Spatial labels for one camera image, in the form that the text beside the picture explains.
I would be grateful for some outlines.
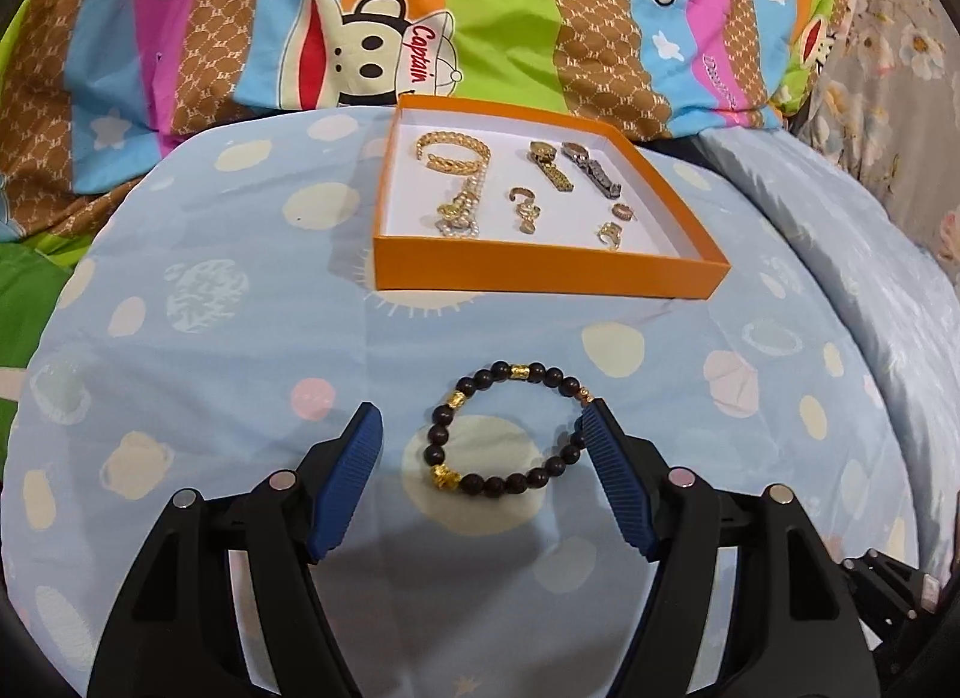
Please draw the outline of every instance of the gold bead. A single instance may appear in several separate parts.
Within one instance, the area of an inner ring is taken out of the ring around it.
[[[467,396],[460,390],[451,391],[450,396],[446,398],[446,404],[455,411],[465,402],[467,402]]]
[[[432,466],[430,472],[433,474],[433,484],[438,490],[453,492],[460,485],[460,474],[457,471],[452,471],[443,463]]]

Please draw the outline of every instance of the floral fabric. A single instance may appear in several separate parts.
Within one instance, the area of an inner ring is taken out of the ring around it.
[[[938,0],[851,0],[800,140],[846,169],[960,295],[960,34]]]

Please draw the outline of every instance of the dark brown bead bracelet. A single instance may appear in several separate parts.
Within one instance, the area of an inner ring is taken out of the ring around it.
[[[426,437],[430,445],[424,449],[424,460],[430,466],[433,474],[433,483],[441,490],[461,490],[467,495],[480,495],[483,492],[487,497],[501,497],[504,492],[509,495],[520,495],[526,490],[540,490],[546,487],[551,478],[562,476],[567,466],[572,466],[580,458],[580,452],[586,447],[583,436],[575,431],[570,436],[568,444],[560,452],[544,462],[541,468],[531,468],[524,473],[511,473],[506,479],[491,476],[485,479],[479,473],[467,473],[461,476],[457,471],[446,465],[446,452],[443,444],[450,440],[449,425],[453,422],[459,408],[477,391],[488,390],[494,383],[500,381],[526,381],[530,384],[544,384],[557,390],[565,397],[574,397],[580,405],[587,406],[593,396],[587,388],[581,387],[580,382],[573,376],[563,375],[558,367],[546,369],[539,362],[531,364],[508,364],[494,362],[489,369],[477,370],[472,376],[461,378],[450,396],[443,404],[433,410],[433,424],[427,431]]]

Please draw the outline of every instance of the braided gold bangle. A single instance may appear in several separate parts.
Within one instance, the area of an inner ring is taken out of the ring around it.
[[[433,153],[426,154],[426,166],[448,175],[472,175],[480,172],[490,161],[490,149],[480,140],[460,132],[427,132],[416,139],[416,159],[424,159],[424,148],[429,145],[459,145],[472,150],[479,159],[448,159]]]

